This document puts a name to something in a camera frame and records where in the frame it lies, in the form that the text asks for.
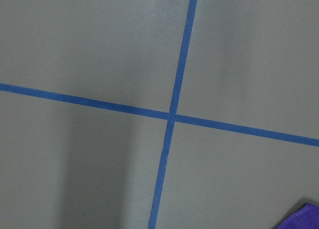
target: gray surface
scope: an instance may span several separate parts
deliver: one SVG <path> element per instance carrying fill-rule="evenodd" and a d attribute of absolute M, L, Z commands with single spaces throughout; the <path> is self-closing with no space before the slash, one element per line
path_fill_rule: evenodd
<path fill-rule="evenodd" d="M 0 93 L 0 228 L 147 228 L 165 122 Z"/>
<path fill-rule="evenodd" d="M 177 123 L 157 228 L 270 229 L 318 172 L 317 147 Z"/>
<path fill-rule="evenodd" d="M 168 111 L 188 0 L 0 0 L 0 82 Z"/>
<path fill-rule="evenodd" d="M 319 137 L 319 0 L 198 0 L 178 113 Z"/>
<path fill-rule="evenodd" d="M 0 0 L 0 82 L 168 111 L 189 0 Z M 319 138 L 318 0 L 198 0 L 178 113 Z M 166 122 L 0 92 L 0 229 L 147 228 Z M 159 229 L 272 228 L 319 148 L 177 123 Z"/>

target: microfiber towel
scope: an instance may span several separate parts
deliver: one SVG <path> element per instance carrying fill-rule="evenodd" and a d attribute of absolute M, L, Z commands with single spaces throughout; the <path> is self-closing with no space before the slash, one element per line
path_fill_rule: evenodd
<path fill-rule="evenodd" d="M 284 220 L 277 229 L 319 229 L 319 207 L 306 203 Z"/>

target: purple cloth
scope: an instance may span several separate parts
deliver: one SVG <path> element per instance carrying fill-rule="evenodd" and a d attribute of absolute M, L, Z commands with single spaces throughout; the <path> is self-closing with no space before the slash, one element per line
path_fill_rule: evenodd
<path fill-rule="evenodd" d="M 306 203 L 284 220 L 277 229 L 319 229 L 319 207 Z"/>

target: blue tape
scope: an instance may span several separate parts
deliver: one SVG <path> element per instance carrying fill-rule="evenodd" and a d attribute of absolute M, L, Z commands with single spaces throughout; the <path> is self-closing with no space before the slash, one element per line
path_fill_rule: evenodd
<path fill-rule="evenodd" d="M 161 193 L 162 193 L 163 183 L 165 178 L 167 158 L 168 158 L 170 143 L 171 143 L 173 130 L 174 130 L 175 117 L 176 117 L 176 112 L 178 107 L 181 85 L 183 82 L 183 76 L 185 71 L 191 31 L 192 31 L 193 22 L 194 22 L 196 4 L 197 4 L 197 0 L 189 0 L 183 40 L 181 43 L 180 54 L 178 59 L 174 89 L 173 89 L 172 98 L 170 102 L 169 115 L 167 119 L 166 130 L 165 130 L 164 144 L 163 144 L 163 149 L 160 156 L 158 176 L 156 179 L 156 184 L 154 189 L 154 197 L 153 197 L 151 215 L 149 220 L 149 229 L 155 229 L 156 221 L 157 221 L 157 217 L 159 213 L 160 198 L 161 198 Z"/>
<path fill-rule="evenodd" d="M 288 141 L 293 143 L 301 143 L 301 144 L 319 147 L 319 139 L 297 136 L 297 135 L 287 134 L 287 133 L 280 133 L 275 131 L 269 131 L 269 130 L 264 130 L 259 128 L 240 126 L 240 125 L 235 125 L 231 123 L 223 123 L 219 121 L 195 118 L 195 117 L 184 116 L 179 114 L 176 116 L 176 122 L 193 124 L 193 125 L 198 125 L 198 126 L 203 126 L 208 128 L 221 129 L 221 130 L 226 130 L 226 131 L 231 131 L 236 133 L 250 134 L 250 135 L 259 136 L 259 137 L 272 138 L 277 140 L 283 140 L 283 141 Z"/>
<path fill-rule="evenodd" d="M 44 98 L 44 99 L 49 99 L 54 101 L 62 101 L 62 102 L 76 104 L 76 105 L 130 113 L 134 115 L 142 115 L 142 116 L 147 116 L 152 118 L 168 119 L 168 113 L 166 112 L 153 111 L 153 110 L 143 109 L 139 107 L 120 105 L 120 104 L 109 103 L 104 101 L 97 101 L 97 100 L 92 100 L 92 99 L 87 99 L 87 98 L 82 98 L 77 96 L 64 95 L 64 94 L 59 94 L 54 92 L 35 90 L 35 89 L 26 88 L 26 87 L 13 86 L 13 85 L 0 83 L 0 90 L 16 93 L 20 95 L 33 96 L 33 97 Z"/>

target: blue painter's tape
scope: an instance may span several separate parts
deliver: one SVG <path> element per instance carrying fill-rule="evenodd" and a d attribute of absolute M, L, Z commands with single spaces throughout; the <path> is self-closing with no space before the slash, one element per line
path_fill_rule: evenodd
<path fill-rule="evenodd" d="M 142 115 L 142 116 L 147 116 L 152 118 L 160 118 L 160 119 L 168 118 L 168 113 L 166 112 L 153 111 L 153 110 L 143 109 L 139 107 L 120 105 L 120 104 L 109 103 L 104 101 L 97 101 L 97 100 L 82 98 L 78 96 L 58 94 L 54 92 L 35 90 L 35 89 L 26 88 L 26 87 L 13 86 L 13 85 L 2 84 L 2 83 L 0 83 L 0 91 L 6 91 L 6 92 L 16 93 L 20 95 L 38 97 L 38 98 L 45 98 L 45 99 L 50 99 L 54 101 L 62 101 L 62 102 L 76 104 L 76 105 L 89 106 L 89 107 L 100 108 L 105 110 L 130 113 L 134 115 Z"/>
<path fill-rule="evenodd" d="M 221 129 L 221 130 L 226 130 L 226 131 L 231 131 L 236 133 L 250 134 L 250 135 L 259 136 L 259 137 L 272 138 L 277 140 L 283 140 L 283 141 L 288 141 L 293 143 L 301 143 L 301 144 L 319 147 L 319 139 L 308 138 L 308 137 L 287 134 L 287 133 L 280 133 L 275 131 L 269 131 L 269 130 L 264 130 L 259 128 L 252 128 L 247 126 L 240 126 L 240 125 L 235 125 L 231 123 L 223 123 L 219 121 L 189 117 L 189 116 L 184 116 L 179 114 L 176 116 L 176 122 L 188 123 L 188 124 L 193 124 L 193 125 L 198 125 L 198 126 L 203 126 L 208 128 Z"/>
<path fill-rule="evenodd" d="M 154 189 L 154 197 L 153 197 L 151 215 L 149 220 L 149 229 L 155 229 L 156 221 L 157 221 L 157 217 L 159 213 L 160 198 L 161 198 L 161 193 L 162 193 L 163 184 L 164 184 L 167 158 L 169 154 L 169 148 L 170 148 L 170 143 L 171 143 L 174 124 L 175 124 L 175 117 L 176 117 L 176 112 L 178 107 L 181 85 L 183 82 L 183 76 L 185 71 L 191 31 L 192 31 L 193 22 L 194 22 L 196 4 L 197 4 L 197 0 L 189 0 L 183 40 L 181 43 L 178 65 L 176 70 L 174 89 L 172 93 L 172 98 L 171 98 L 170 108 L 169 108 L 169 115 L 167 119 L 163 150 L 160 156 L 159 171 L 158 171 L 158 176 L 156 179 L 156 184 Z"/>

